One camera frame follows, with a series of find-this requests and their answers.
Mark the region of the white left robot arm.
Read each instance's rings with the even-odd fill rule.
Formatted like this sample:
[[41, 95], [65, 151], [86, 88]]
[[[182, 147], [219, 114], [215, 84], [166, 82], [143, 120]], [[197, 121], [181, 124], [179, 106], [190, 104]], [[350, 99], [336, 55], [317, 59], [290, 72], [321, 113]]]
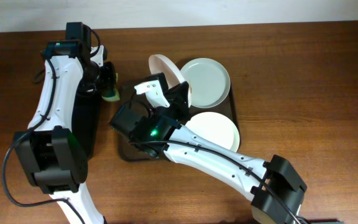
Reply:
[[105, 223], [86, 185], [101, 100], [117, 101], [114, 65], [103, 45], [84, 40], [49, 42], [45, 79], [27, 130], [17, 132], [16, 152], [29, 184], [58, 203], [70, 223]]

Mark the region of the light grey plate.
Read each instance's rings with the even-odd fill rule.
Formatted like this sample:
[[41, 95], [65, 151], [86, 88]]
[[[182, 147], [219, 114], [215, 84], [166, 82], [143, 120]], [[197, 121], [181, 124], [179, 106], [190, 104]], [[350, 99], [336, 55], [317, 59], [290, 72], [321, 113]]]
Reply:
[[190, 85], [191, 105], [194, 107], [215, 107], [229, 94], [230, 76], [224, 66], [213, 59], [193, 59], [180, 71]]

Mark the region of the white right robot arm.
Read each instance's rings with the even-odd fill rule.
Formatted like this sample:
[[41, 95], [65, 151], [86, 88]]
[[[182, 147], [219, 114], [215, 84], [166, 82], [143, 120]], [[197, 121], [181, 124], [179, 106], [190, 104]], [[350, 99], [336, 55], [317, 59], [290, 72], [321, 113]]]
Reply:
[[188, 111], [189, 84], [169, 87], [163, 73], [135, 85], [153, 106], [129, 133], [130, 144], [152, 157], [203, 171], [226, 183], [251, 202], [259, 223], [307, 223], [300, 216], [307, 186], [291, 163], [245, 156], [194, 133], [179, 120]]

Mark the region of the green yellow sponge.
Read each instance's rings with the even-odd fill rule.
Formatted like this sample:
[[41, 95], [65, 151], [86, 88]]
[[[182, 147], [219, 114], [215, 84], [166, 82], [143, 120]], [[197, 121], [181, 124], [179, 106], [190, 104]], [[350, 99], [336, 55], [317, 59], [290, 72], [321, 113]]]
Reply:
[[115, 102], [120, 100], [119, 91], [116, 88], [118, 73], [116, 72], [110, 79], [108, 87], [102, 91], [101, 97], [104, 101]]

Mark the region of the cream white plate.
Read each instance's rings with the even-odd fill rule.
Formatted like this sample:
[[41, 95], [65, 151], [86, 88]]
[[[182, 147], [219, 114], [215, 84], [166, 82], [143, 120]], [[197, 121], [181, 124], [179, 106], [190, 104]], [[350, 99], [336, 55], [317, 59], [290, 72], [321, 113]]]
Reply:
[[215, 112], [194, 115], [185, 126], [200, 137], [230, 151], [237, 152], [241, 143], [238, 128], [228, 117]]

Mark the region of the pink plate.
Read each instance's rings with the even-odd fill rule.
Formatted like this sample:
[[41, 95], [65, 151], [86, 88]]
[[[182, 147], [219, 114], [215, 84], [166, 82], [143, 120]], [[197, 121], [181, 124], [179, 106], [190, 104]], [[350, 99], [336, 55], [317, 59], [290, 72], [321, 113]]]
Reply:
[[179, 68], [166, 56], [155, 54], [149, 57], [149, 70], [151, 76], [147, 78], [146, 84], [149, 91], [145, 94], [149, 103], [157, 108], [164, 106], [168, 108], [168, 96], [166, 91], [173, 90], [176, 86], [186, 83], [187, 93], [184, 96], [186, 107], [191, 106], [190, 84], [185, 80]]

